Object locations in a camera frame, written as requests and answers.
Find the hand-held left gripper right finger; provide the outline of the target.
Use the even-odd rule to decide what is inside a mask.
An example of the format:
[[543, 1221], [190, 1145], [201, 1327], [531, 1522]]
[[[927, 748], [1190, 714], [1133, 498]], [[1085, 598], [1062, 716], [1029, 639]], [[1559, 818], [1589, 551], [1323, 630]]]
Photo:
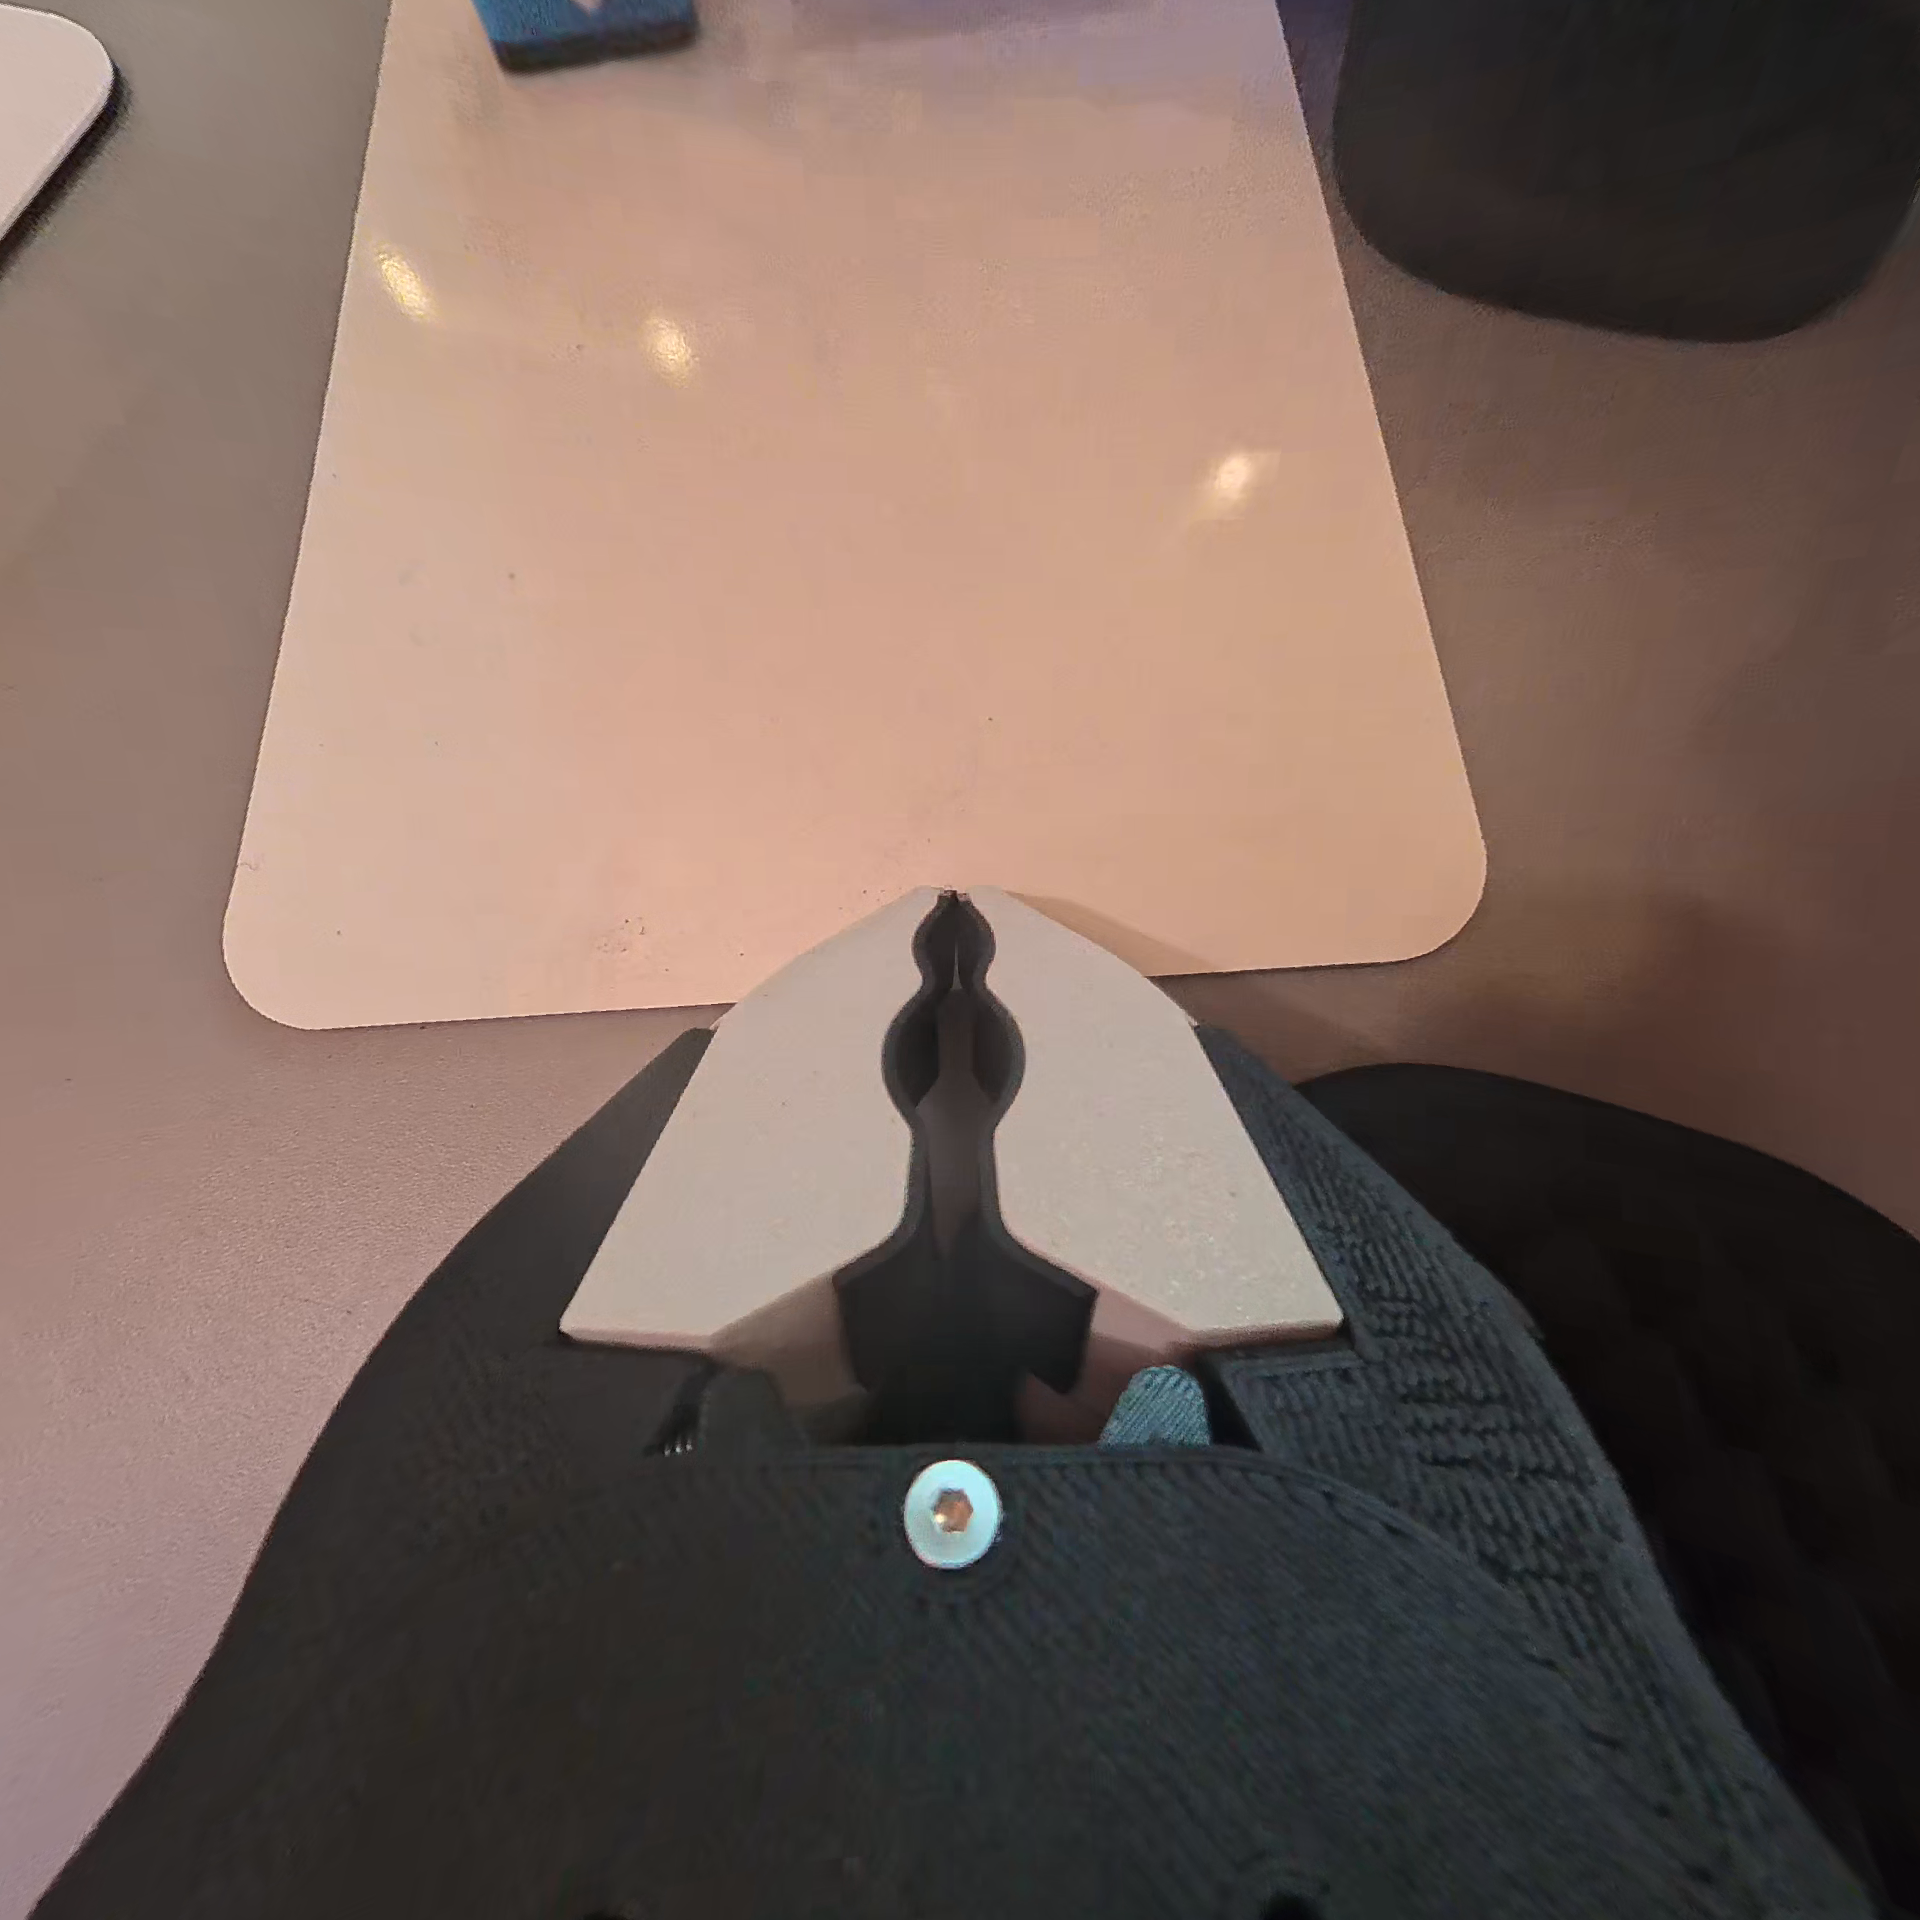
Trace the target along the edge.
[[1341, 1305], [1197, 1025], [1012, 893], [958, 893], [979, 999], [979, 1252], [995, 1332], [1057, 1399], [1149, 1365], [1325, 1341]]

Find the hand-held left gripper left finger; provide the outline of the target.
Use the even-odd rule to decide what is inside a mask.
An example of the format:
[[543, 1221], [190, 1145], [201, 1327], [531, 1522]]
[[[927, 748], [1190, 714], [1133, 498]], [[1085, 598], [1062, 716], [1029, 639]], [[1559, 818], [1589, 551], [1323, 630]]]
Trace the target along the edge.
[[834, 1281], [908, 1222], [914, 1131], [886, 1041], [947, 902], [878, 908], [711, 1026], [564, 1307], [571, 1341], [758, 1370], [788, 1399], [859, 1391]]

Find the white whiteboard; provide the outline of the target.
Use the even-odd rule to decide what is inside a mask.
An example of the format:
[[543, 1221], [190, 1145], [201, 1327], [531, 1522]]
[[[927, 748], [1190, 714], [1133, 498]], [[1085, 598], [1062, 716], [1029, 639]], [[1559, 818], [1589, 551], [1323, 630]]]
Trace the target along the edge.
[[1486, 851], [1279, 9], [393, 5], [225, 914], [294, 1029], [739, 999], [922, 887], [1397, 964]]

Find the blue whiteboard eraser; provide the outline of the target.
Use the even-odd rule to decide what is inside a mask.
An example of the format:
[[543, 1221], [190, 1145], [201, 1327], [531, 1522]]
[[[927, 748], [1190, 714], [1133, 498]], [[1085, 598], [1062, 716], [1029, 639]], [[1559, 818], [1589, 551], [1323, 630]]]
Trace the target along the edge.
[[470, 11], [513, 76], [673, 55], [701, 30], [694, 3], [470, 3]]

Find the dark rounded object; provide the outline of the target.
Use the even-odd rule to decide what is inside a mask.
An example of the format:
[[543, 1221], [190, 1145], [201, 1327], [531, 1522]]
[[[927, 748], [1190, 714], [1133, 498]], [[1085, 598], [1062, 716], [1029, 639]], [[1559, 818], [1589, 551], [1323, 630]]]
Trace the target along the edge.
[[1302, 1097], [1538, 1331], [1743, 1727], [1917, 1913], [1917, 1252], [1748, 1145], [1492, 1073]]

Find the white table sign stand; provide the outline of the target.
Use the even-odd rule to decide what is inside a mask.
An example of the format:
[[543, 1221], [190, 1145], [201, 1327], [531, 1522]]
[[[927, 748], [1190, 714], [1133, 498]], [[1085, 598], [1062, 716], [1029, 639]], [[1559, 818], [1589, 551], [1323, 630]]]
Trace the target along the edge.
[[78, 21], [3, 5], [3, 237], [28, 218], [103, 122], [116, 74]]

